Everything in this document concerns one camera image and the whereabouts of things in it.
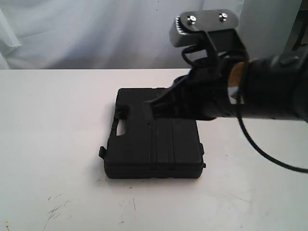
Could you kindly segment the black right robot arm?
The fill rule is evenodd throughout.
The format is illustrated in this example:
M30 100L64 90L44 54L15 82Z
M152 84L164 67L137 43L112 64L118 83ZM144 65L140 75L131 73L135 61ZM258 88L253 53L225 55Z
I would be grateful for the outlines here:
M216 66L194 67L157 98L144 103L149 119L209 121L219 117L277 120L308 119L308 51L259 58L240 54Z

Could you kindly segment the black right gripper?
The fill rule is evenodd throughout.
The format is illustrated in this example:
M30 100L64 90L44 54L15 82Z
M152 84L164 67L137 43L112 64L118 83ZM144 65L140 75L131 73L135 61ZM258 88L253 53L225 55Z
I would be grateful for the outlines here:
M193 67L168 88L156 88L155 98L143 102L146 118L236 118L237 103L230 102L228 80L237 65L240 66L239 77L242 77L247 61L245 54L223 54L216 66Z

